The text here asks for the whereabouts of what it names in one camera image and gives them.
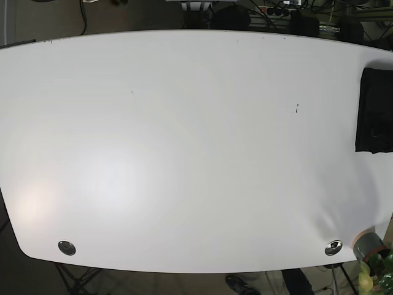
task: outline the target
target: cable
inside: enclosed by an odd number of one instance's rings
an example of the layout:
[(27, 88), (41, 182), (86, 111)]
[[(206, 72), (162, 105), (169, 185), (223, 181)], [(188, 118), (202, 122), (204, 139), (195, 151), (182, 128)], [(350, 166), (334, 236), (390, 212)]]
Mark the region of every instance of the cable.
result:
[(332, 22), (333, 11), (334, 11), (334, 3), (335, 3), (335, 1), (333, 1), (332, 11), (330, 12), (329, 22), (327, 23), (329, 26), (330, 26), (330, 23)]
[(265, 28), (266, 28), (266, 32), (268, 32), (269, 29), (270, 29), (270, 22), (269, 22), (268, 17), (264, 16), (263, 14), (260, 14), (259, 12), (255, 11), (254, 9), (247, 9), (247, 10), (248, 10), (248, 11), (251, 11), (251, 12), (254, 12), (254, 13), (256, 13), (256, 14), (261, 15), (262, 18), (264, 18), (264, 19), (266, 20), (266, 27), (265, 27)]
[(276, 291), (275, 291), (274, 288), (273, 288), (273, 285), (271, 284), (270, 278), (269, 278), (269, 276), (268, 276), (268, 272), (265, 272), (265, 275), (266, 275), (266, 278), (267, 278), (267, 280), (268, 280), (269, 286), (270, 286), (270, 288), (271, 288), (271, 290), (272, 290), (272, 292), (273, 292), (273, 295), (277, 295), (277, 294), (276, 294)]
[(327, 291), (327, 290), (329, 290), (331, 292), (331, 295), (334, 295), (333, 289), (332, 288), (328, 288), (328, 287), (325, 287), (325, 288), (322, 288), (320, 290), (317, 290), (317, 291), (314, 292), (314, 294), (318, 294), (318, 293), (321, 293), (321, 292), (324, 292), (324, 291)]
[(393, 25), (390, 25), (390, 26), (385, 30), (385, 32), (383, 32), (383, 34), (381, 35), (381, 37), (379, 37), (379, 40), (381, 40), (381, 39), (383, 38), (383, 36), (385, 36), (386, 33), (387, 33), (392, 27), (393, 27)]
[(256, 13), (259, 14), (259, 15), (263, 15), (263, 16), (265, 17), (267, 23), (272, 24), (273, 27), (274, 27), (275, 29), (277, 29), (276, 25), (270, 20), (270, 18), (266, 15), (266, 13), (264, 13), (262, 10), (260, 10), (258, 4), (256, 4), (256, 3), (254, 2), (254, 0), (249, 0), (249, 1), (250, 1), (251, 3), (253, 3), (253, 5), (255, 5), (256, 8), (258, 8), (259, 12), (258, 12), (258, 11), (255, 11), (255, 10), (252, 10), (252, 9), (248, 9), (248, 10), (254, 11), (254, 12), (256, 12)]
[(82, 14), (82, 18), (84, 20), (84, 30), (80, 35), (85, 34), (86, 29), (87, 29), (87, 17), (86, 17), (86, 11), (85, 11), (85, 6), (84, 6), (84, 0), (79, 0), (79, 8), (80, 8), (80, 14)]
[(369, 39), (370, 41), (374, 41), (373, 39), (371, 39), (370, 35), (369, 35), (369, 34), (367, 34), (367, 32), (366, 32), (366, 31), (364, 31), (364, 33), (365, 33), (365, 35), (368, 37), (368, 39)]
[(5, 223), (3, 223), (3, 225), (0, 227), (0, 234), (2, 233), (2, 231), (6, 228), (6, 226), (8, 225), (8, 223), (10, 223), (10, 219), (8, 218), (7, 221)]
[(332, 264), (332, 275), (333, 275), (333, 293), (334, 295), (338, 295), (337, 281), (336, 281), (336, 275), (334, 274), (333, 264)]

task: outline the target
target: shoe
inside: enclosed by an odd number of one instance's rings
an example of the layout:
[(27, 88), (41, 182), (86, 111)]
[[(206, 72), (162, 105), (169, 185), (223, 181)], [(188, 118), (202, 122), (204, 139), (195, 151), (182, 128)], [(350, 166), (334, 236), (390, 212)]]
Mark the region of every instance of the shoe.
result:
[(241, 295), (260, 295), (260, 293), (254, 288), (248, 286), (245, 281), (236, 275), (227, 275), (225, 281), (229, 288), (234, 290), (234, 292)]

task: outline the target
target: black fabric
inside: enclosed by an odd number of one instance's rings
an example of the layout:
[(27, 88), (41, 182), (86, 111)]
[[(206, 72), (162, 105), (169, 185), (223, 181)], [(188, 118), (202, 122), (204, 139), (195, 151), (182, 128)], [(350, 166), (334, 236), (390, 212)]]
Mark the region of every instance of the black fabric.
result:
[[(314, 291), (301, 269), (286, 269), (281, 272), (290, 295), (314, 295)], [(239, 295), (261, 295), (235, 275), (228, 275), (225, 280), (228, 286)]]
[(314, 295), (314, 291), (301, 269), (286, 269), (281, 273), (290, 295)]
[(393, 71), (365, 68), (360, 81), (357, 152), (393, 151)]

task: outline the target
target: gray floor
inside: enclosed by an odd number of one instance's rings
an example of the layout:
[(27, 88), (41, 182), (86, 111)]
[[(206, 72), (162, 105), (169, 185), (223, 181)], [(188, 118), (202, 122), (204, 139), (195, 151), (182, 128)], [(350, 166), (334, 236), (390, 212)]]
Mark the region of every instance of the gray floor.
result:
[[(180, 29), (183, 12), (176, 2), (129, 0), (127, 6), (114, 6), (111, 0), (85, 4), (86, 34), (136, 30)], [(77, 36), (84, 27), (79, 0), (38, 3), (16, 0), (15, 40), (37, 41)]]

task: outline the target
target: white table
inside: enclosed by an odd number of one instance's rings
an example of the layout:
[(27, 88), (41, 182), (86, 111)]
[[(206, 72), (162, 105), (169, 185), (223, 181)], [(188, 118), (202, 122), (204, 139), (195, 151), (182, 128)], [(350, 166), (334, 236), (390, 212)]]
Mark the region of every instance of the white table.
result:
[(0, 187), (32, 258), (253, 272), (354, 260), (357, 233), (386, 231), (393, 154), (354, 142), (362, 70), (393, 69), (390, 52), (145, 31), (4, 49), (0, 65)]

